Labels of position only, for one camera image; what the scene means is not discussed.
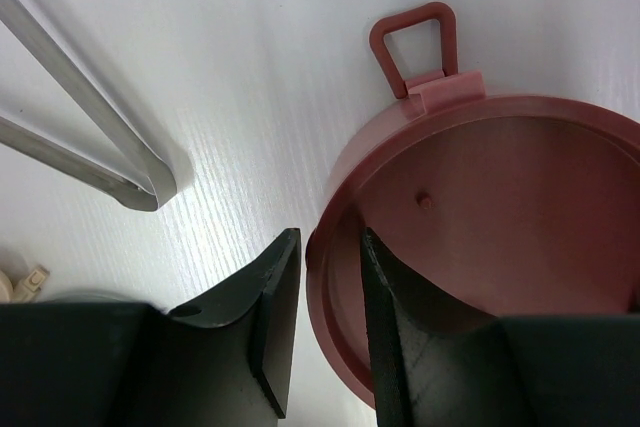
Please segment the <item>beige toy piece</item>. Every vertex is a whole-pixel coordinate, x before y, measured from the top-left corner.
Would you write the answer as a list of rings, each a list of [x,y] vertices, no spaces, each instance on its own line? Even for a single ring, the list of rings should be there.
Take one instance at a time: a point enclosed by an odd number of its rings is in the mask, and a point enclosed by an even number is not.
[[[50,272],[41,265],[29,265],[21,256],[1,251],[1,303],[31,303],[41,294]]]

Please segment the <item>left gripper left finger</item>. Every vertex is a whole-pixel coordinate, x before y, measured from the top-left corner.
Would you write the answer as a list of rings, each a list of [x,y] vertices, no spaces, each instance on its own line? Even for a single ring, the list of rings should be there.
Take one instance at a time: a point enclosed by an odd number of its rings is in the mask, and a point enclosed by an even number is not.
[[[1,308],[5,426],[274,426],[287,412],[301,236],[168,312],[65,300]]]

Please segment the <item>pink steel bowl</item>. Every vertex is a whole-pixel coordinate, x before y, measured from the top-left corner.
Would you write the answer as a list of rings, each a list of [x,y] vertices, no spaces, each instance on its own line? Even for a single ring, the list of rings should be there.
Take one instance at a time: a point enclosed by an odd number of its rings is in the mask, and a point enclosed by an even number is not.
[[[374,401],[370,361],[359,364],[336,322],[328,291],[326,255],[349,196],[387,162],[445,130],[498,118],[540,118],[570,123],[613,141],[639,159],[639,125],[609,109],[578,100],[534,94],[489,94],[479,71],[458,68],[456,17],[441,2],[376,22],[369,44],[395,102],[347,143],[327,186],[327,202],[306,251],[307,302],[313,331],[344,384],[367,404]]]

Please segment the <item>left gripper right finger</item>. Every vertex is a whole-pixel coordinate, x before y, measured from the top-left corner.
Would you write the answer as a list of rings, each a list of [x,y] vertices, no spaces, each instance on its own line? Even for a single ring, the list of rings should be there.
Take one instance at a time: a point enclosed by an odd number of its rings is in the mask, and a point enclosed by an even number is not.
[[[639,301],[622,314],[495,317],[366,229],[366,334],[381,426],[635,426]]]

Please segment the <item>steel serving tongs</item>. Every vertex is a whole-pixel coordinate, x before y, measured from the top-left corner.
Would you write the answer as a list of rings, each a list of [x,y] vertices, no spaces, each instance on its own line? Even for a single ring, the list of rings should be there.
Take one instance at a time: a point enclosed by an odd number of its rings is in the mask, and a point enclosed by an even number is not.
[[[1,0],[2,145],[155,212],[178,182],[152,125],[38,0]]]

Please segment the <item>grey lunch box lid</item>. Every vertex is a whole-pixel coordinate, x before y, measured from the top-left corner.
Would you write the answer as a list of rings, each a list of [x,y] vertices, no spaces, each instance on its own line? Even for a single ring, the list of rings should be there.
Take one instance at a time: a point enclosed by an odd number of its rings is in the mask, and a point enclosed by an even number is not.
[[[121,294],[100,290],[72,290],[47,299],[54,303],[124,303],[130,299]]]

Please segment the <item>dark red lid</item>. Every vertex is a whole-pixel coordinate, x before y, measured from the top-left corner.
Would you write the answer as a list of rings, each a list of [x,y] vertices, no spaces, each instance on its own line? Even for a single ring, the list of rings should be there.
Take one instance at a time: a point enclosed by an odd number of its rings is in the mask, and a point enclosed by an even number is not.
[[[367,365],[359,237],[492,315],[624,312],[639,282],[639,159],[585,128],[498,118],[437,133],[348,198],[326,255],[349,351]]]

